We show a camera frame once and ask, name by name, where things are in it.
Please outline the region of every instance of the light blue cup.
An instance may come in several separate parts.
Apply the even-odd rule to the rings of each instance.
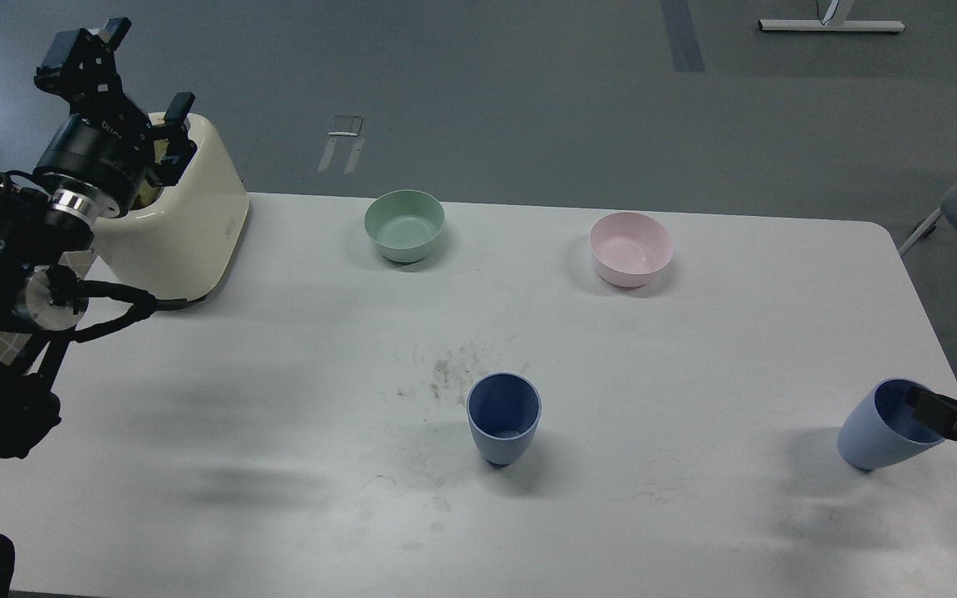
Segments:
[[[906,402],[915,384],[922,386],[891,379],[870,390],[837,435],[837,449],[844,461],[870,472],[906,461],[945,440],[915,420],[915,408]]]
[[[521,375],[502,371],[475,382],[467,408],[471,436],[483,458],[509,465],[531,446],[542,417],[542,397]]]

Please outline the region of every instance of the green bowl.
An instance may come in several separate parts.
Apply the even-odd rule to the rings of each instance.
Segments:
[[[410,264],[437,247],[445,211],[432,196],[413,189],[379,197],[364,215],[364,228],[387,260]]]

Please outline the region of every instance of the table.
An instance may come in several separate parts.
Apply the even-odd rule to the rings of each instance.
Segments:
[[[73,347],[64,423],[0,463],[18,590],[957,595],[957,444],[835,450],[882,379],[957,397],[876,224],[654,214],[675,260],[622,291],[589,263],[607,211],[447,202],[399,266],[370,200],[252,198],[223,287]],[[497,370],[543,401],[502,469],[463,407]]]

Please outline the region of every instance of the chair leg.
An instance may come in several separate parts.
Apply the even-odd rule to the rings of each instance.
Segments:
[[[937,223],[937,220],[940,219],[943,213],[940,211],[940,208],[936,208],[933,214],[927,219],[922,220],[921,224],[918,224],[918,228],[915,228],[915,231],[910,234],[907,238],[907,241],[903,242],[903,245],[900,245],[900,255],[907,253],[907,250],[910,249],[912,245],[915,245],[915,242],[925,234],[925,231],[930,230],[930,227],[933,224]]]

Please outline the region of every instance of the plastic cup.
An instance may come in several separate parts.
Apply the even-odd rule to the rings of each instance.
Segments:
[[[467,409],[471,436],[483,458],[509,465],[531,446],[542,417],[542,397],[521,375],[498,372],[475,382]]]
[[[915,408],[906,402],[915,385],[922,386],[893,378],[870,390],[837,435],[837,449],[844,461],[870,472],[906,461],[945,440],[915,420]]]
[[[392,262],[410,264],[437,247],[445,211],[432,196],[414,189],[396,190],[373,201],[364,228],[379,253]]]

